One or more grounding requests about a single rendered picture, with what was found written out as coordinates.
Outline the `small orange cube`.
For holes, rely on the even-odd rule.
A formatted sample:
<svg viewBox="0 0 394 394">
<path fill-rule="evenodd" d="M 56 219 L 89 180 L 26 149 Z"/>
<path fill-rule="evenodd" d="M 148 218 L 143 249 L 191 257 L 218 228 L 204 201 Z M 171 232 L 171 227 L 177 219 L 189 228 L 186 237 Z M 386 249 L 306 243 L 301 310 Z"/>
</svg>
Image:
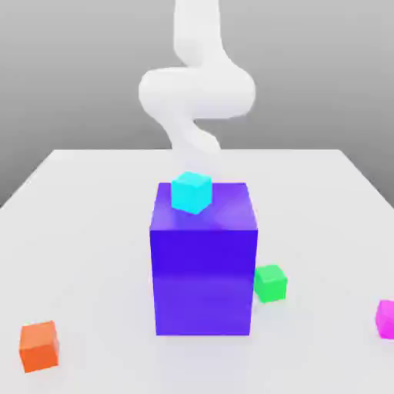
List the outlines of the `small orange cube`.
<svg viewBox="0 0 394 394">
<path fill-rule="evenodd" d="M 18 347 L 25 373 L 55 367 L 59 362 L 59 341 L 55 322 L 23 326 Z"/>
</svg>

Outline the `small cyan cube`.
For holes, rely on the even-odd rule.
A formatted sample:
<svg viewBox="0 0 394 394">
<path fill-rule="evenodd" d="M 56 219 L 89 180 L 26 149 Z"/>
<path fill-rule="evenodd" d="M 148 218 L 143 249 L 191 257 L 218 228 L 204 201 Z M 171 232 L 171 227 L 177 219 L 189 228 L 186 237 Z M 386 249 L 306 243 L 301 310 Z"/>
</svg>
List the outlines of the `small cyan cube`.
<svg viewBox="0 0 394 394">
<path fill-rule="evenodd" d="M 171 207 L 194 215 L 212 203 L 210 176 L 184 172 L 171 181 Z"/>
</svg>

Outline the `small green cube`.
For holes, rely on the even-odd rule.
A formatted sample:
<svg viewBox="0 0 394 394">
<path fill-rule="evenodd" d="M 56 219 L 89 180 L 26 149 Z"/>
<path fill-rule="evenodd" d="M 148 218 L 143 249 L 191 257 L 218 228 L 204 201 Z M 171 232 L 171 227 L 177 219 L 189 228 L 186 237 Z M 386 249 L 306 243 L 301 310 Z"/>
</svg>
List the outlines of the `small green cube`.
<svg viewBox="0 0 394 394">
<path fill-rule="evenodd" d="M 255 270 L 254 290 L 260 302 L 286 298 L 288 278 L 278 265 L 264 265 Z"/>
</svg>

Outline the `large purple box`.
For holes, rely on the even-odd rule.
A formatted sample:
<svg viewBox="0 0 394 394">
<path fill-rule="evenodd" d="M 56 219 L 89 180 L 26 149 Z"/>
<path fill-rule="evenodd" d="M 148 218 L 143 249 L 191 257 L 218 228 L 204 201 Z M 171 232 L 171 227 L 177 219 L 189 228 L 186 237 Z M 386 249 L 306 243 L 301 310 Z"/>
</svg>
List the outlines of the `large purple box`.
<svg viewBox="0 0 394 394">
<path fill-rule="evenodd" d="M 193 215 L 159 183 L 149 238 L 157 335 L 250 333 L 258 226 L 246 184 L 214 184 L 212 204 Z"/>
</svg>

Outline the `small magenta cube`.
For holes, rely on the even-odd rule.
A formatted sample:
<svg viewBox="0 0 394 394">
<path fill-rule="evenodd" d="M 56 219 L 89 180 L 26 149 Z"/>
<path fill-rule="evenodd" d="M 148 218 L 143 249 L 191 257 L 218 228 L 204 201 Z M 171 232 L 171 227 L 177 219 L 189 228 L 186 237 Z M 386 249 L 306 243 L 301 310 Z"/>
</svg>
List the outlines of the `small magenta cube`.
<svg viewBox="0 0 394 394">
<path fill-rule="evenodd" d="M 394 301 L 379 301 L 375 321 L 382 339 L 394 339 Z"/>
</svg>

